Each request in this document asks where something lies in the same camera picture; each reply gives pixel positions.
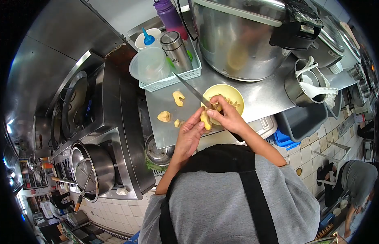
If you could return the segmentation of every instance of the white spoon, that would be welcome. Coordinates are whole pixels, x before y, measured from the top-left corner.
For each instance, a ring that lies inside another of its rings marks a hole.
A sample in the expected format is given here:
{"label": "white spoon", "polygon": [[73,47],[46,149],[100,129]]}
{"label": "white spoon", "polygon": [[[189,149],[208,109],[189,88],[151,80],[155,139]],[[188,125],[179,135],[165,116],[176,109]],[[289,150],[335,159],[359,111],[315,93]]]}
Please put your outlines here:
{"label": "white spoon", "polygon": [[318,63],[313,63],[314,58],[312,56],[309,56],[309,61],[306,63],[305,67],[301,70],[295,71],[295,75],[299,77],[302,73],[313,69],[314,67],[317,67],[319,64]]}
{"label": "white spoon", "polygon": [[304,93],[311,99],[317,95],[322,95],[322,94],[337,95],[339,93],[338,89],[334,87],[315,87],[305,82],[299,82],[299,84],[301,85]]}

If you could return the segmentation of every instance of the yellow bowl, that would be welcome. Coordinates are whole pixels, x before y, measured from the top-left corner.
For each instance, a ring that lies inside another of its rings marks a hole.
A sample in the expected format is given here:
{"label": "yellow bowl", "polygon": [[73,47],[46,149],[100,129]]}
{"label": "yellow bowl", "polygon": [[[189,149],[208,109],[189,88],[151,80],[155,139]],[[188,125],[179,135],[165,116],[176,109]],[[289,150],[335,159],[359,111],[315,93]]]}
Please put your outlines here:
{"label": "yellow bowl", "polygon": [[[240,104],[240,106],[236,107],[236,110],[240,115],[242,115],[244,111],[244,98],[236,88],[226,84],[213,85],[204,92],[203,97],[205,97],[207,100],[210,100],[210,98],[218,94],[221,94],[226,98],[230,98],[230,100],[233,103],[237,102],[238,104]],[[218,121],[212,118],[210,118],[210,121],[213,124],[221,125]]]}

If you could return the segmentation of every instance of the kitchen knife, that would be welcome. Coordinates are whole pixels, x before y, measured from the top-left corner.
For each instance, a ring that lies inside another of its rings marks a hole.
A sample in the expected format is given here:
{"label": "kitchen knife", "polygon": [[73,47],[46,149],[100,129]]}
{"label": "kitchen knife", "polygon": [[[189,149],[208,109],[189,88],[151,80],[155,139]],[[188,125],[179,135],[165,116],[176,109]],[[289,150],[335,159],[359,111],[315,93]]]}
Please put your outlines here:
{"label": "kitchen knife", "polygon": [[[187,88],[188,90],[193,94],[195,95],[195,97],[197,99],[199,99],[208,109],[212,109],[213,106],[212,104],[209,102],[209,100],[205,99],[204,96],[202,96],[197,90],[195,90],[190,84],[187,83],[187,81],[183,80],[181,77],[179,77],[178,75],[176,75],[175,73],[173,73],[174,76],[176,76],[179,81],[181,81]],[[243,142],[244,140],[237,134],[235,133],[232,133],[230,132],[230,134],[232,134],[239,142]]]}
{"label": "kitchen knife", "polygon": [[185,86],[187,86],[188,90],[194,95],[196,96],[197,99],[199,99],[208,109],[212,109],[213,106],[212,104],[207,100],[205,99],[202,94],[200,94],[197,90],[195,90],[190,84],[187,83],[187,81],[183,80],[181,77],[179,77],[178,75],[176,75],[175,73],[173,73],[178,79],[179,81],[181,81]]}

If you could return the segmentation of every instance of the black cable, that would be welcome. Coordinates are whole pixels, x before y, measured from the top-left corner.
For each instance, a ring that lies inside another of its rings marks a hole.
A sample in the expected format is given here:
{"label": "black cable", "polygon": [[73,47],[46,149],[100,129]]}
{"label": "black cable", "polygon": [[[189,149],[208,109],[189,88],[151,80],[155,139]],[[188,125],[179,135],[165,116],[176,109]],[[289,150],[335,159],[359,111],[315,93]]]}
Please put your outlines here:
{"label": "black cable", "polygon": [[192,39],[192,41],[196,41],[198,37],[196,36],[195,38],[193,38],[192,35],[191,35],[191,33],[189,32],[187,24],[186,24],[186,22],[184,21],[184,18],[183,18],[183,13],[181,12],[181,7],[180,7],[180,2],[179,1],[180,0],[177,0],[177,7],[179,8],[179,13],[180,13],[181,21],[183,22],[183,25],[186,28],[187,33],[190,36],[190,38]]}

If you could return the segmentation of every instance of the black apron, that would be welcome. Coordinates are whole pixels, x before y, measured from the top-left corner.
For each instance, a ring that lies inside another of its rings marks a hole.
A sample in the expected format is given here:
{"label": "black apron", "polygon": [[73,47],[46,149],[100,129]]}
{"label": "black apron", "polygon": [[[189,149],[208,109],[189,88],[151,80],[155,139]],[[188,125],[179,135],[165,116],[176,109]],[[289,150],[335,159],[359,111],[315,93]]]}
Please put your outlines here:
{"label": "black apron", "polygon": [[274,222],[261,189],[255,165],[255,153],[247,146],[234,144],[215,145],[192,156],[187,164],[173,177],[166,192],[166,197],[161,204],[159,225],[162,243],[177,243],[169,212],[169,199],[175,182],[182,173],[197,171],[239,173],[259,243],[278,243]]}

